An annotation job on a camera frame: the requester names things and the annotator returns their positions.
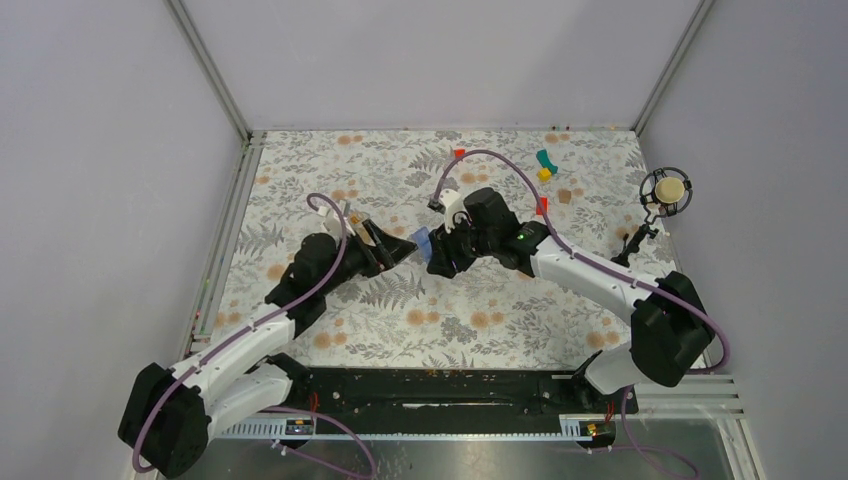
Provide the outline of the blue weekly pill organizer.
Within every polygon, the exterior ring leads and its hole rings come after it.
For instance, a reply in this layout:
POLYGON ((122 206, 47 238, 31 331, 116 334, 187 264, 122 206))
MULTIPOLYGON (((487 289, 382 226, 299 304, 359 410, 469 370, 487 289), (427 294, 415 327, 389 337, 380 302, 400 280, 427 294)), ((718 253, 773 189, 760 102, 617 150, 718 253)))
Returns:
POLYGON ((425 263, 432 258, 432 246, 429 238, 429 229, 421 227, 410 235, 410 239, 417 245, 419 254, 425 263))

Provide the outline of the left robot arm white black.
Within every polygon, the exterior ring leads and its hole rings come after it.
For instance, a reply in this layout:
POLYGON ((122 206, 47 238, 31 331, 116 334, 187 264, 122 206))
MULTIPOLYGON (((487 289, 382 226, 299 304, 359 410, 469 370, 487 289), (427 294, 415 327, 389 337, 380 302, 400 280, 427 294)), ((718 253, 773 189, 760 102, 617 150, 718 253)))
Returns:
POLYGON ((417 250, 366 220, 303 239, 279 283, 240 327, 170 367, 151 363, 136 376, 117 435, 139 473, 186 472, 210 441, 255 412, 309 401, 307 380, 267 362, 326 310, 326 297, 357 277, 380 275, 417 250))

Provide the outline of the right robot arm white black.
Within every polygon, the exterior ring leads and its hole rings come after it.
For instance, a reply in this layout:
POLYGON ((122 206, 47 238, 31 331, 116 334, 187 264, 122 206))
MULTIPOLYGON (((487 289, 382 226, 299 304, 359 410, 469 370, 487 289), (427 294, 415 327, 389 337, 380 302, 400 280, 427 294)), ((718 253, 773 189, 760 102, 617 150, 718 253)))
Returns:
POLYGON ((568 246, 545 223, 520 223, 490 187, 467 196, 446 189, 428 206, 443 216, 428 235, 428 273, 453 278, 491 257, 506 269, 572 290, 627 323, 628 341, 595 353, 579 368, 573 396, 583 410, 601 410, 628 385, 677 386, 716 337, 692 281, 680 272, 638 274, 568 246))

